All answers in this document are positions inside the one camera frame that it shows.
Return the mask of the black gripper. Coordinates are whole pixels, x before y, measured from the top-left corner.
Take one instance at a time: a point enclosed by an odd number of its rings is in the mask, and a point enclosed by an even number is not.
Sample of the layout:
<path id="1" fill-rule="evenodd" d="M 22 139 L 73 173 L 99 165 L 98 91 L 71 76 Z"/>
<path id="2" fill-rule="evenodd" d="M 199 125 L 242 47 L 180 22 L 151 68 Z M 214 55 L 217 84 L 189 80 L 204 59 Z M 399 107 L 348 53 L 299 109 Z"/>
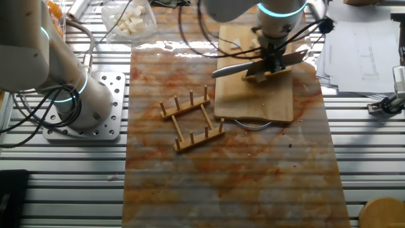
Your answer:
<path id="1" fill-rule="evenodd" d="M 271 73 L 282 71 L 284 69 L 282 56 L 285 53 L 285 48 L 282 47 L 278 51 L 277 48 L 285 42 L 285 38 L 272 38 L 261 35 L 258 37 L 258 42 L 261 46 L 260 57 L 263 67 L 268 67 Z"/>

